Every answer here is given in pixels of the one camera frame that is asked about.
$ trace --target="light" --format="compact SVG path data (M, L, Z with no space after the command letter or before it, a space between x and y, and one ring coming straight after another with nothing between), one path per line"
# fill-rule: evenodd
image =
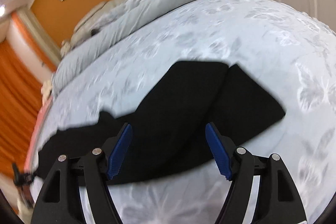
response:
M5 6L1 5L0 6L0 17L2 17L5 14Z

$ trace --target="folded black fabric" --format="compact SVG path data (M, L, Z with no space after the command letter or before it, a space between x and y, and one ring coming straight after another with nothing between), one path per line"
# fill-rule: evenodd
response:
M113 118L100 112L95 125L58 130L39 152L37 175L46 178L61 154L80 157L117 135L124 122L132 143L109 184L155 179L212 159L205 125L214 122L237 145L283 118L280 104L238 65L180 61L172 65L135 112Z

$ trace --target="silver pin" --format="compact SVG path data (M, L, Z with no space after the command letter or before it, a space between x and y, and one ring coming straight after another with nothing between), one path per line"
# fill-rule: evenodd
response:
M99 155L101 153L101 149L100 148L95 148L92 150L92 154L94 155Z
M65 155L61 155L58 157L58 161L65 161L67 157Z
M273 154L272 159L274 160L280 160L280 156L278 154Z
M246 150L245 150L245 148L243 148L243 147L238 147L238 148L237 148L237 153L243 155L243 154L246 153Z

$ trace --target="butterfly pattern bedspread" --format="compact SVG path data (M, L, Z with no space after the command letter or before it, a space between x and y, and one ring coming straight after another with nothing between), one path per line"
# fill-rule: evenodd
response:
M60 93L38 146L57 127L96 122L101 109L116 117L134 111L177 60L239 63L283 104L285 118L245 147L282 157L313 223L336 191L336 36L274 1L197 0L142 27ZM244 223L254 212L257 183L256 177ZM40 187L35 181L35 198ZM229 187L212 161L184 174L109 189L124 224L213 224ZM93 223L84 188L81 195L87 223Z

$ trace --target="blue gripper pad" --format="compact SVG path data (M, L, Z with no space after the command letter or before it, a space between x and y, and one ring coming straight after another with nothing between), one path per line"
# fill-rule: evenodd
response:
M108 170L106 175L111 180L115 175L119 173L121 164L125 158L127 149L132 141L133 130L130 124L128 124L122 132L118 142L116 143L112 153L108 160Z
M205 137L212 155L215 158L219 172L221 175L225 176L227 180L231 180L232 171L230 167L230 157L210 123L205 126Z

